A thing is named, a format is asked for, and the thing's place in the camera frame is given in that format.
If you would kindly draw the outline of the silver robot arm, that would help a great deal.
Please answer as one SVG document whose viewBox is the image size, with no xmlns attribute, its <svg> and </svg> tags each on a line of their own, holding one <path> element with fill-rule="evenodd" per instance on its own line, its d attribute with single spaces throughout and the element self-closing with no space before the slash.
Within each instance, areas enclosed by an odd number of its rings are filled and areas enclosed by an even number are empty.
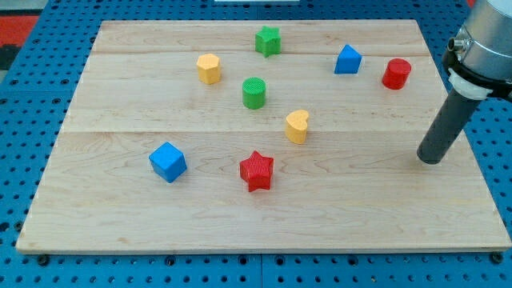
<svg viewBox="0 0 512 288">
<path fill-rule="evenodd" d="M 511 100 L 511 0 L 479 0 L 456 36 L 449 39 L 442 63 L 460 95 L 481 101 Z"/>
</svg>

